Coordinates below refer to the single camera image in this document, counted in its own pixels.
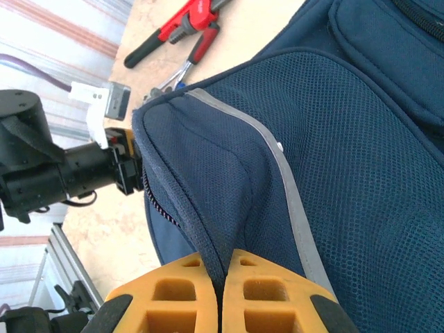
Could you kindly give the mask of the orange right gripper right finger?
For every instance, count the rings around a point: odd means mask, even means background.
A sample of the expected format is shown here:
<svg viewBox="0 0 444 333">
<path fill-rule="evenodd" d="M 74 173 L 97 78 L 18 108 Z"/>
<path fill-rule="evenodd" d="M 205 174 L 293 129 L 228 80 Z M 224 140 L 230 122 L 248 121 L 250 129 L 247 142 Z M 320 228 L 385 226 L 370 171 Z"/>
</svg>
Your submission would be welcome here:
<svg viewBox="0 0 444 333">
<path fill-rule="evenodd" d="M 223 293 L 222 332 L 357 332 L 323 287 L 244 250 L 233 252 Z"/>
</svg>

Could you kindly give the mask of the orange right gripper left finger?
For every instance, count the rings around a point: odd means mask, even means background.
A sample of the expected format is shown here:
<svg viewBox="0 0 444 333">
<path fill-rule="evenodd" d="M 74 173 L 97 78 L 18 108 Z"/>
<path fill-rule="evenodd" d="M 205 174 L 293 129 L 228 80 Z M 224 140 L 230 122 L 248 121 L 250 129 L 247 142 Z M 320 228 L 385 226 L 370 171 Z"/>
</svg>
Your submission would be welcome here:
<svg viewBox="0 0 444 333">
<path fill-rule="evenodd" d="M 198 253 L 111 291 L 84 332 L 218 332 L 214 287 Z"/>
</svg>

